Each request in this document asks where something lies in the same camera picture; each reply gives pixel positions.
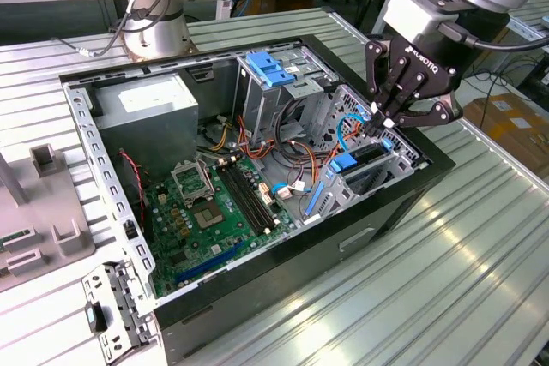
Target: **blue cable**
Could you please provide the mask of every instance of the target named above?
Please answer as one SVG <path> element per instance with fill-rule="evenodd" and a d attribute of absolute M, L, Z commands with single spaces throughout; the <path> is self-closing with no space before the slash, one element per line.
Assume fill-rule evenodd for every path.
<path fill-rule="evenodd" d="M 276 194 L 276 192 L 278 191 L 278 189 L 281 189 L 285 186 L 287 186 L 288 183 L 283 183 L 283 182 L 280 182 L 280 183 L 277 183 L 275 186 L 273 186 L 273 188 L 271 189 L 271 192 L 272 194 Z"/>
<path fill-rule="evenodd" d="M 359 115 L 355 115 L 354 113 L 347 113 L 340 119 L 340 122 L 337 123 L 337 141 L 340 143 L 341 147 L 345 151 L 349 150 L 349 147 L 347 146 L 347 144 L 345 143 L 345 140 L 343 139 L 343 135 L 341 134 L 341 127 L 343 126 L 343 121 L 349 117 L 354 120 L 358 120 L 362 124 L 365 124 L 366 122 L 368 122 L 368 120 L 364 119 L 363 117 L 360 117 Z"/>
<path fill-rule="evenodd" d="M 248 7 L 248 2 L 249 2 L 249 1 L 250 1 L 250 0 L 246 0 L 246 2 L 244 3 L 244 6 L 242 7 L 242 10 L 240 10 L 240 12 L 238 12 L 237 17 L 240 17 L 240 16 L 244 13 L 244 11 L 246 10 L 246 8 Z"/>

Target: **robotiq logo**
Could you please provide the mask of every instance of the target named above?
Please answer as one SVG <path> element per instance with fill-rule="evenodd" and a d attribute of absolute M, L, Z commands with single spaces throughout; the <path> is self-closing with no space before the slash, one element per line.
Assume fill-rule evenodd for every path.
<path fill-rule="evenodd" d="M 432 71 L 432 73 L 434 73 L 435 75 L 438 73 L 438 66 L 435 63 L 431 62 L 428 58 L 420 54 L 418 51 L 416 51 L 412 46 L 407 47 L 405 51 L 407 53 L 411 52 L 414 56 L 416 56 L 420 62 L 422 62 Z"/>

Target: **floor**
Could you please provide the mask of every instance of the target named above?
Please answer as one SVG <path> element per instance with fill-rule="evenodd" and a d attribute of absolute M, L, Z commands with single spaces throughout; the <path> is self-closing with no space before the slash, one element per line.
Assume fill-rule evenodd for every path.
<path fill-rule="evenodd" d="M 314 0 L 313 6 L 329 6 L 353 22 L 358 3 L 357 0 Z M 187 3 L 184 12 L 189 22 L 212 20 L 215 2 Z M 377 13 L 377 8 L 371 8 L 367 14 L 363 25 L 366 31 L 373 26 Z M 113 0 L 0 4 L 0 15 L 0 45 L 105 33 L 117 19 Z"/>

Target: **label sticker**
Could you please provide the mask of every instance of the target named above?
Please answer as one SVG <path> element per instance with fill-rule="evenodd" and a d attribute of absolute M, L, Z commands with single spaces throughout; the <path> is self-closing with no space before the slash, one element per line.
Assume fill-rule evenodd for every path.
<path fill-rule="evenodd" d="M 150 109 L 151 107 L 167 103 L 175 103 L 180 100 L 177 91 L 173 89 L 163 90 L 159 87 L 156 87 L 154 90 L 151 89 L 150 86 L 145 86 L 124 90 L 118 94 L 118 98 L 128 113 Z"/>
<path fill-rule="evenodd" d="M 492 102 L 500 111 L 512 111 L 513 108 L 504 100 L 494 100 Z"/>
<path fill-rule="evenodd" d="M 530 129 L 532 127 L 530 123 L 522 117 L 513 117 L 510 121 L 513 122 L 518 129 Z"/>
<path fill-rule="evenodd" d="M 288 73 L 297 73 L 299 72 L 299 69 L 295 66 L 288 66 L 287 68 L 284 68 L 284 70 Z"/>

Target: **metal table surface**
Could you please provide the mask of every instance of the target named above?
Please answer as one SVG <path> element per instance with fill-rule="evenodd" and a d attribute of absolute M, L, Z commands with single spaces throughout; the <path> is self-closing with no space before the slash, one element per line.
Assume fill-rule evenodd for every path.
<path fill-rule="evenodd" d="M 320 9 L 190 26 L 212 50 L 314 33 L 365 75 L 364 38 Z M 73 39 L 101 48 L 107 35 Z M 94 255 L 0 295 L 2 364 L 101 364 L 80 278 L 121 258 L 57 76 L 127 63 L 63 45 L 0 48 L 0 150 L 63 150 Z M 528 364 L 549 339 L 549 188 L 466 122 L 425 130 L 457 167 L 398 230 L 225 335 L 184 364 Z M 159 345 L 122 365 L 165 364 Z"/>
<path fill-rule="evenodd" d="M 510 11 L 509 29 L 526 40 L 549 36 L 549 29 L 541 24 L 541 18 L 549 16 L 549 0 L 528 0 L 524 5 Z M 549 53 L 549 47 L 543 50 Z"/>

